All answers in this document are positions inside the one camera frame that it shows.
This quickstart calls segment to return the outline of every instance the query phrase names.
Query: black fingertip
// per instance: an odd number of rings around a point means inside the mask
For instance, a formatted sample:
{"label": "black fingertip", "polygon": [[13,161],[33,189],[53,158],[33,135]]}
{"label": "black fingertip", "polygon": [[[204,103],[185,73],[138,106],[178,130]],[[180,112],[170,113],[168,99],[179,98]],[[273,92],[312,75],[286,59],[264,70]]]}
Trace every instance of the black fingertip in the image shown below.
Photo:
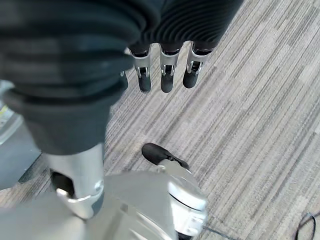
{"label": "black fingertip", "polygon": [[128,88],[128,79],[126,73],[123,74],[123,76],[120,75],[120,81],[123,83],[123,86],[125,89]]}
{"label": "black fingertip", "polygon": [[197,79],[198,75],[196,73],[188,73],[187,70],[185,70],[183,76],[183,86],[185,86],[187,89],[191,89],[196,85]]}
{"label": "black fingertip", "polygon": [[174,76],[170,74],[161,75],[161,89],[164,93],[170,93],[174,86]]}
{"label": "black fingertip", "polygon": [[158,165],[162,160],[171,156],[171,153],[154,143],[146,143],[141,149],[142,155],[149,162]]}
{"label": "black fingertip", "polygon": [[142,75],[142,77],[138,78],[140,90],[144,93],[149,92],[151,90],[151,79],[150,76]]}

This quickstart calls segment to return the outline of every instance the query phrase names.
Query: gray metal panel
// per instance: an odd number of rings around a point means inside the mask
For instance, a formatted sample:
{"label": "gray metal panel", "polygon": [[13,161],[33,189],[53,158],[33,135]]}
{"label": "gray metal panel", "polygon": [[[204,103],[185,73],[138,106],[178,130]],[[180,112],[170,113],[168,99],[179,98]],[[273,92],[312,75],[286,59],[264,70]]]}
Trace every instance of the gray metal panel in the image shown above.
{"label": "gray metal panel", "polygon": [[0,214],[1,239],[144,239],[132,235],[138,234],[148,240],[175,240],[168,181],[166,174],[145,171],[106,176],[102,208],[88,221],[76,217],[54,192],[47,192]]}
{"label": "gray metal panel", "polygon": [[15,185],[40,154],[27,127],[22,124],[0,145],[0,190]]}

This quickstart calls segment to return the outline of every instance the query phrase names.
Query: gray striped carpet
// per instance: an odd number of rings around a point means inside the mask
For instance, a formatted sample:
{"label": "gray striped carpet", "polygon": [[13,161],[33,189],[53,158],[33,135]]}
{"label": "gray striped carpet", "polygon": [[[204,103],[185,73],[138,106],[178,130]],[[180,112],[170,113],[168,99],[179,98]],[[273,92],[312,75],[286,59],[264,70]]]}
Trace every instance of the gray striped carpet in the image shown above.
{"label": "gray striped carpet", "polygon": [[[190,164],[209,227],[239,240],[292,240],[302,215],[320,211],[319,12],[320,0],[245,0],[194,89],[182,85],[188,43],[169,94],[153,46],[152,91],[141,93],[130,70],[112,109],[105,173],[150,168],[140,149],[154,142]],[[0,192],[0,207],[49,185],[39,159]],[[200,239],[226,238],[204,231]]]}

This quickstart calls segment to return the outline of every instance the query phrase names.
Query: black cable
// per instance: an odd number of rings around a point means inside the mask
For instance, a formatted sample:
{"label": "black cable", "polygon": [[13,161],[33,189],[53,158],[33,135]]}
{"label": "black cable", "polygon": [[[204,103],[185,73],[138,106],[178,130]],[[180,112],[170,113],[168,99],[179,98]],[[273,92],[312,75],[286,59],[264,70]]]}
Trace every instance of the black cable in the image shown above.
{"label": "black cable", "polygon": [[294,240],[298,240],[298,235],[299,235],[299,231],[300,229],[302,229],[308,222],[313,221],[313,229],[312,229],[312,236],[310,238],[310,240],[314,240],[315,238],[315,234],[316,234],[316,227],[317,227],[317,220],[316,218],[320,216],[320,212],[316,213],[316,214],[312,214],[310,212],[307,212],[303,218],[301,219],[298,228],[296,230],[295,236],[294,236]]}
{"label": "black cable", "polygon": [[210,227],[207,227],[207,226],[203,226],[203,230],[207,230],[207,231],[209,231],[209,232],[211,232],[211,233],[218,234],[218,235],[220,235],[221,237],[224,237],[224,238],[229,239],[229,240],[236,240],[236,239],[234,239],[234,238],[232,238],[232,237],[230,237],[230,236],[227,236],[227,235],[225,235],[225,234],[223,234],[223,233],[221,233],[221,232],[219,232],[219,231],[213,230],[213,229],[211,229]]}

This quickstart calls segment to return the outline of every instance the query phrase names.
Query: robot finger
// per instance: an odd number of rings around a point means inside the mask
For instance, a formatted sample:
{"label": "robot finger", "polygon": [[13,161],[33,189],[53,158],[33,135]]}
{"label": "robot finger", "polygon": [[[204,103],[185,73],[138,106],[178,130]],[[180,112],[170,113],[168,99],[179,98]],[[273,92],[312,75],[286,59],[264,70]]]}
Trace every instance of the robot finger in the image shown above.
{"label": "robot finger", "polygon": [[160,43],[161,89],[169,93],[174,85],[174,74],[183,43]]}
{"label": "robot finger", "polygon": [[191,89],[196,85],[199,73],[215,46],[216,44],[211,42],[192,42],[183,76],[183,85],[187,89]]}
{"label": "robot finger", "polygon": [[131,55],[134,57],[134,68],[138,75],[139,87],[142,92],[149,92],[151,89],[150,48],[150,44],[137,44],[129,47]]}
{"label": "robot finger", "polygon": [[125,88],[128,87],[128,79],[125,71],[120,72],[120,80],[123,82],[125,85]]}

